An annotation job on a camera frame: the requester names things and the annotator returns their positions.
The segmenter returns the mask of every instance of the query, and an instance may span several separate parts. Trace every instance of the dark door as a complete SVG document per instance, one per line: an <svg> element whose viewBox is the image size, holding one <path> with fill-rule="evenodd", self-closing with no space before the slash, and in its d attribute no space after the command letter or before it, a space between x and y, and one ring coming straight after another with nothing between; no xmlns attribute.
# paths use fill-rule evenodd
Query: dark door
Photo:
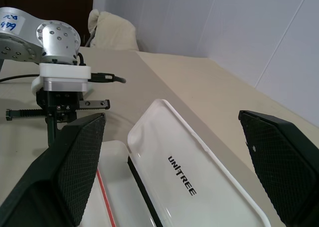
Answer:
<svg viewBox="0 0 319 227"><path fill-rule="evenodd" d="M0 7L15 7L45 20L59 20L73 26L81 45L90 37L87 23L93 0L0 0Z"/></svg>

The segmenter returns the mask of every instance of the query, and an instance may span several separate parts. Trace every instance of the wire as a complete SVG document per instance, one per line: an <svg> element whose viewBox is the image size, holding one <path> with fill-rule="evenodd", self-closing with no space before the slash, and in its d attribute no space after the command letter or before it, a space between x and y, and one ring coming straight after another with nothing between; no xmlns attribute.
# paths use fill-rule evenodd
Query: wire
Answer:
<svg viewBox="0 0 319 227"><path fill-rule="evenodd" d="M86 66L86 64L84 63L83 55L79 52L79 53L78 53L78 56L79 56L79 58L80 58L80 64L79 64L79 66Z"/></svg>
<svg viewBox="0 0 319 227"><path fill-rule="evenodd" d="M28 74L28 75L20 75L20 76L10 76L10 77L6 77L6 78L3 78L3 79L0 79L0 82L9 81L9 80L18 79L18 78L24 78L24 77L35 77L35 76L39 76L39 74Z"/></svg>
<svg viewBox="0 0 319 227"><path fill-rule="evenodd" d="M37 77L39 74L28 74L28 75L20 75L20 76L10 76L3 79L0 79L0 83L4 81L9 81L13 79L18 78L24 78L24 77ZM126 83L126 79L122 77L118 77L114 74L109 73L91 73L91 79L88 80L89 82L96 82L96 83L108 83L108 82L120 82L120 83Z"/></svg>

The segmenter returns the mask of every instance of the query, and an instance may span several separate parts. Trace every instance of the white sticker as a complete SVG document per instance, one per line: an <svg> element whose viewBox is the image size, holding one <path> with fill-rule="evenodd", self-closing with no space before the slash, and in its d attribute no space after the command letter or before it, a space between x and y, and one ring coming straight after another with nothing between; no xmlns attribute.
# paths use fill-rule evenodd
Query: white sticker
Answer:
<svg viewBox="0 0 319 227"><path fill-rule="evenodd" d="M25 18L9 12L0 12L0 30L19 35Z"/></svg>

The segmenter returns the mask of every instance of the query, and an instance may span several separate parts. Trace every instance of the beige table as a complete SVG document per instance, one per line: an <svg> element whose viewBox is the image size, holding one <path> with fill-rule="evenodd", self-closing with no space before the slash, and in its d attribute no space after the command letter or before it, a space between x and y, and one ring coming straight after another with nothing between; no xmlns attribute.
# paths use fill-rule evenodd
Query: beige table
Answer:
<svg viewBox="0 0 319 227"><path fill-rule="evenodd" d="M93 72L127 78L126 84L93 84L85 98L110 99L104 141L127 142L127 134L149 105L168 100L211 148L230 173L269 217L272 226L284 226L254 174L245 146L240 109L273 114L294 122L317 146L318 128L258 93L206 58L189 58L127 51L81 48ZM5 61L0 78L36 73L37 65ZM30 91L32 79L0 84L0 203L29 164L47 146L43 119L6 122L5 109L38 108ZM81 111L79 116L94 113Z"/></svg>

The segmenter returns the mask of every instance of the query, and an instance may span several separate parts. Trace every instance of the white tray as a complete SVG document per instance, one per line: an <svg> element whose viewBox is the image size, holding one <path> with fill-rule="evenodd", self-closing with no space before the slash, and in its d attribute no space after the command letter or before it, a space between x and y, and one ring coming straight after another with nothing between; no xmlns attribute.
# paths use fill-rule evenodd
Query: white tray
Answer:
<svg viewBox="0 0 319 227"><path fill-rule="evenodd" d="M103 142L98 173L80 227L153 227L120 141Z"/></svg>
<svg viewBox="0 0 319 227"><path fill-rule="evenodd" d="M163 226L270 226L263 211L167 101L156 100L148 108L130 131L128 144Z"/></svg>

